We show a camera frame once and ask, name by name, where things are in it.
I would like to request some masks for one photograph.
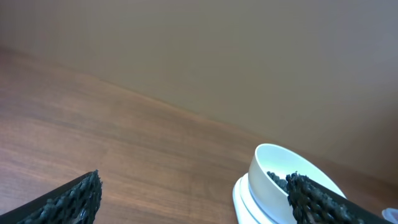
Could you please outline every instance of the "white plate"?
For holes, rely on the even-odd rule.
[[[259,208],[257,203],[254,201],[252,194],[249,189],[249,178],[248,174],[245,174],[241,178],[241,198],[243,204],[249,210],[250,214],[259,222],[263,224],[276,224],[271,218],[269,218],[265,212]]]
[[[244,206],[241,198],[241,179],[236,182],[234,190],[232,193],[232,198],[234,200],[236,217],[238,218],[239,224],[258,224],[258,222],[251,216],[247,208]]]

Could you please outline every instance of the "wooden table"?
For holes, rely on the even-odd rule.
[[[0,213],[99,169],[96,223],[236,223],[235,182],[271,142],[32,58],[0,52]],[[396,186],[301,153],[380,215]]]

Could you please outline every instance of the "wood grain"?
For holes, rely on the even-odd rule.
[[[236,223],[233,185],[262,142],[272,141],[0,51],[0,213],[99,169],[96,223]],[[398,207],[397,187],[299,153],[360,206]]]
[[[398,1],[381,2],[2,0],[0,45],[398,185]]]

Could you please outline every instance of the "brown wall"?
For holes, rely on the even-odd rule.
[[[388,179],[397,11],[388,0],[5,0],[0,45]]]

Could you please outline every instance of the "black bristle pad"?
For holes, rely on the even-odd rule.
[[[293,207],[293,216],[301,223],[363,224],[364,221],[351,214],[345,205],[339,205],[330,196],[314,187],[304,175],[286,177],[288,201]]]
[[[72,223],[76,219],[91,224],[100,208],[101,195],[102,182],[96,170],[57,198],[47,200],[46,205],[18,224]]]

